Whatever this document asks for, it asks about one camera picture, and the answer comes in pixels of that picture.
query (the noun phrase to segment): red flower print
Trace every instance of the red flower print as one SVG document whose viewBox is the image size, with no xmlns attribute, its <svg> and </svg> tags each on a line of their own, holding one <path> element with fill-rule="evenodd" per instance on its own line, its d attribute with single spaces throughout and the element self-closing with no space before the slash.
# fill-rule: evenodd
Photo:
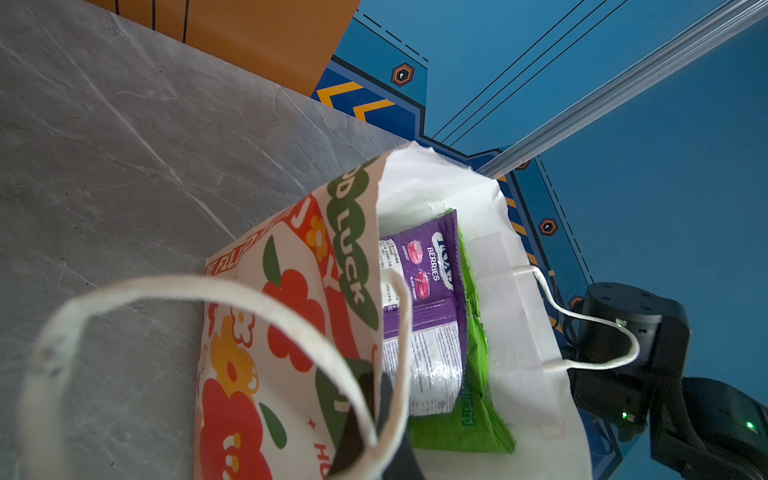
<svg viewBox="0 0 768 480">
<path fill-rule="evenodd" d="M 272 480 L 261 453 L 264 430 L 256 407 L 242 392 L 230 398 L 214 379 L 203 387 L 200 469 L 205 480 Z"/>
<path fill-rule="evenodd" d="M 214 327 L 216 326 L 216 310 L 219 309 L 218 303 L 208 303 L 208 336 L 214 334 Z"/>
<path fill-rule="evenodd" d="M 298 313 L 312 323 L 323 335 L 326 334 L 326 319 L 323 308 L 315 300 L 307 298 L 309 288 L 304 276 L 296 270 L 286 270 L 280 277 L 280 286 L 268 283 L 263 292 Z M 277 358 L 290 357 L 293 368 L 300 372 L 309 372 L 312 368 L 312 360 L 281 332 L 277 327 L 270 325 L 266 332 L 266 340 L 270 344 L 270 351 Z"/>
</svg>

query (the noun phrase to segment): green leaf print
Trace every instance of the green leaf print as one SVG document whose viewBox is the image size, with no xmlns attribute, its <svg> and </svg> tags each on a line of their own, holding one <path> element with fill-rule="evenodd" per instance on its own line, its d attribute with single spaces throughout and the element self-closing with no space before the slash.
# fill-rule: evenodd
<svg viewBox="0 0 768 480">
<path fill-rule="evenodd" d="M 280 288 L 280 262 L 277 261 L 277 250 L 275 249 L 275 236 L 270 236 L 264 247 L 264 275 L 270 283 L 274 283 Z"/>
<path fill-rule="evenodd" d="M 288 435 L 286 435 L 286 430 L 283 428 L 283 424 L 269 407 L 263 403 L 260 403 L 259 407 L 261 408 L 261 413 L 264 415 L 266 429 L 270 431 L 272 441 L 275 442 L 275 446 L 278 449 L 282 450 L 285 448 L 286 443 L 288 443 Z"/>
</svg>

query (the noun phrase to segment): orange panel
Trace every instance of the orange panel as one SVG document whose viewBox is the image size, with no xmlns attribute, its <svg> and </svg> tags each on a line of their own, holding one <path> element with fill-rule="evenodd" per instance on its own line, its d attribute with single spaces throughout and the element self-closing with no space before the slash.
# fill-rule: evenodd
<svg viewBox="0 0 768 480">
<path fill-rule="evenodd" d="M 182 41 L 184 39 L 184 10 L 186 8 L 187 0 L 155 0 L 155 30 Z"/>
<path fill-rule="evenodd" d="M 102 7 L 104 10 L 109 10 L 114 13 L 114 0 L 88 0 L 90 3 L 97 7 Z"/>
<path fill-rule="evenodd" d="M 120 16 L 152 28 L 152 0 L 118 0 Z"/>
<path fill-rule="evenodd" d="M 190 0 L 187 43 L 307 96 L 359 0 Z"/>
</svg>

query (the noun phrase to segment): yellow flower print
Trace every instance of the yellow flower print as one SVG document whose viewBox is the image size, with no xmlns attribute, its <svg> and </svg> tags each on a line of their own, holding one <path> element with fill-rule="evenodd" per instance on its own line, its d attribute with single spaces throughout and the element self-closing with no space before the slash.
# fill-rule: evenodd
<svg viewBox="0 0 768 480">
<path fill-rule="evenodd" d="M 233 336 L 235 319 L 224 317 L 221 334 L 214 333 L 210 343 L 210 364 L 216 370 L 216 381 L 221 384 L 227 396 L 243 392 L 248 396 L 259 389 L 259 376 L 250 353 L 238 346 L 239 338 Z"/>
<path fill-rule="evenodd" d="M 326 224 L 317 215 L 310 221 L 312 230 L 306 233 L 306 244 L 315 247 L 315 257 L 321 261 L 328 254 L 328 243 L 326 242 Z"/>
</svg>

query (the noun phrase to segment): hexagonal bolt icon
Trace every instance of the hexagonal bolt icon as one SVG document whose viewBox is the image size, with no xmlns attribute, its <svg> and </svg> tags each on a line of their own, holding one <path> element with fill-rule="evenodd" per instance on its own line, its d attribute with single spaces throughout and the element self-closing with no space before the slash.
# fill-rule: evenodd
<svg viewBox="0 0 768 480">
<path fill-rule="evenodd" d="M 538 231 L 540 231 L 542 235 L 551 237 L 554 235 L 554 232 L 558 231 L 558 223 L 552 218 L 545 218 L 538 225 Z"/>
<path fill-rule="evenodd" d="M 571 308 L 571 312 L 575 312 L 577 310 L 581 310 L 581 306 L 584 305 L 584 297 L 583 296 L 575 296 L 571 299 L 570 302 L 568 302 L 568 306 Z"/>
<path fill-rule="evenodd" d="M 413 80 L 413 74 L 415 72 L 416 70 L 411 65 L 404 63 L 392 70 L 392 83 L 398 87 L 402 87 Z"/>
</svg>

